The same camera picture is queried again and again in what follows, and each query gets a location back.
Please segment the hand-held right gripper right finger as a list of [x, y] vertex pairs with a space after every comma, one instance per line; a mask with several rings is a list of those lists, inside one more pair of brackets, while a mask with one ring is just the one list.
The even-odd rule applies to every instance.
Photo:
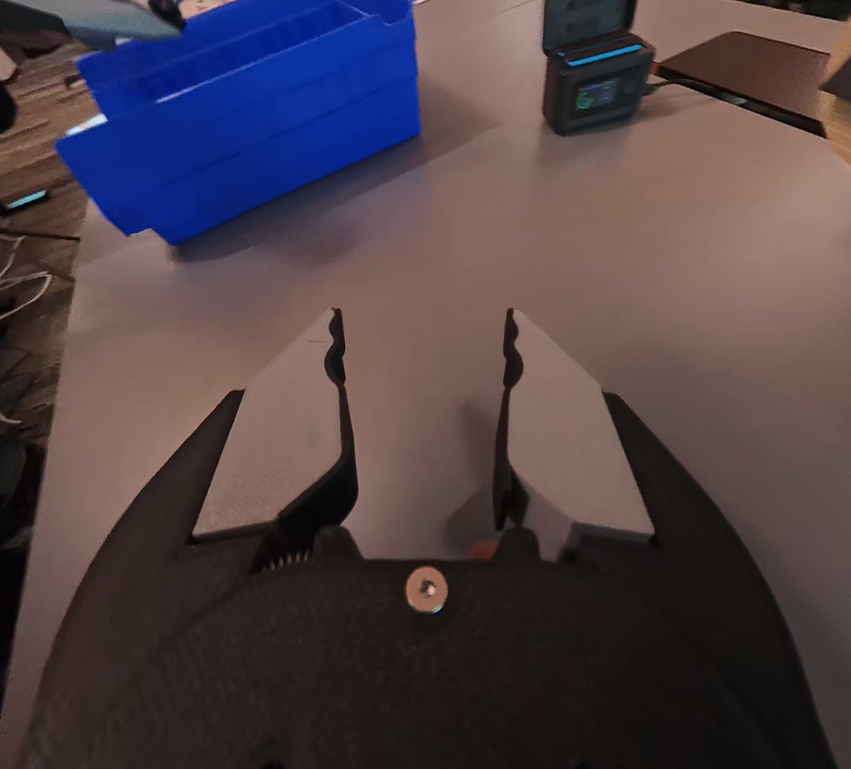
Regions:
[[522, 311], [505, 316], [492, 485], [497, 531], [539, 543], [654, 536], [601, 385]]

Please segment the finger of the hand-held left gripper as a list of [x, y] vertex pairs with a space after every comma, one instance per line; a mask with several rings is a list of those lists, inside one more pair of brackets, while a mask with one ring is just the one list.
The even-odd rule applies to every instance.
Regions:
[[1, 0], [1, 28], [6, 35], [54, 34], [89, 45], [116, 40], [163, 40], [186, 27], [180, 10], [163, 16], [133, 0]]

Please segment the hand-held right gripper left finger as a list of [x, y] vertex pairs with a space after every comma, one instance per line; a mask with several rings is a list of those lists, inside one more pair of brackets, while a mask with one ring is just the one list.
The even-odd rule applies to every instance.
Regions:
[[339, 308], [325, 310], [244, 388], [194, 537], [314, 537], [358, 496]]

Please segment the blue plastic bin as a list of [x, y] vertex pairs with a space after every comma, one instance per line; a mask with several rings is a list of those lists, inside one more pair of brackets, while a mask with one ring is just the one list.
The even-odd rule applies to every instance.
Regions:
[[421, 130], [414, 0], [233, 0], [77, 66], [103, 120], [59, 157], [123, 234], [170, 245]]

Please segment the black charging case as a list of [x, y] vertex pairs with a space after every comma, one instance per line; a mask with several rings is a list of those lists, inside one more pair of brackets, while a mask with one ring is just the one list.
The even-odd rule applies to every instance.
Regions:
[[544, 0], [542, 115], [559, 136], [629, 120], [656, 49], [633, 32], [638, 0]]

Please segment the dark flat tablet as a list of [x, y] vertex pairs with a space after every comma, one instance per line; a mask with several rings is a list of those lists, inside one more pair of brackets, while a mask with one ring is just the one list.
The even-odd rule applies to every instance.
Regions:
[[658, 61], [655, 74], [825, 138], [818, 110], [829, 58], [824, 51], [731, 31]]

